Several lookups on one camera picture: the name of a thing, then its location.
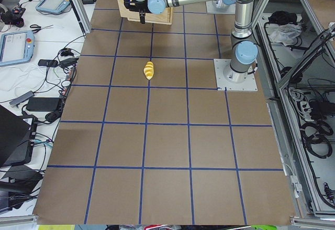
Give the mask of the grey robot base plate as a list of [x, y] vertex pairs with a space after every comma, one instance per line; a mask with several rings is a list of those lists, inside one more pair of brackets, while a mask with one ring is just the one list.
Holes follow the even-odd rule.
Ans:
[[252, 65], [244, 73], [235, 72], [230, 66], [231, 59], [214, 59], [218, 91], [256, 92], [258, 90]]

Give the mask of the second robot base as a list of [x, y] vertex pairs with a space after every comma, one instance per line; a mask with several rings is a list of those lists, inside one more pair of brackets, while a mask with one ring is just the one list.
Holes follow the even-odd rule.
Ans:
[[236, 9], [235, 0], [207, 1], [206, 9], [208, 14], [234, 15]]

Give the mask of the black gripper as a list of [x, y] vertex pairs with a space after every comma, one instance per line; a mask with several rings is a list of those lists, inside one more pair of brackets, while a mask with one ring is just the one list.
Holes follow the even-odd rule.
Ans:
[[146, 13], [148, 13], [148, 0], [138, 1], [138, 0], [123, 0], [124, 6], [132, 11], [139, 12], [140, 23], [146, 23]]

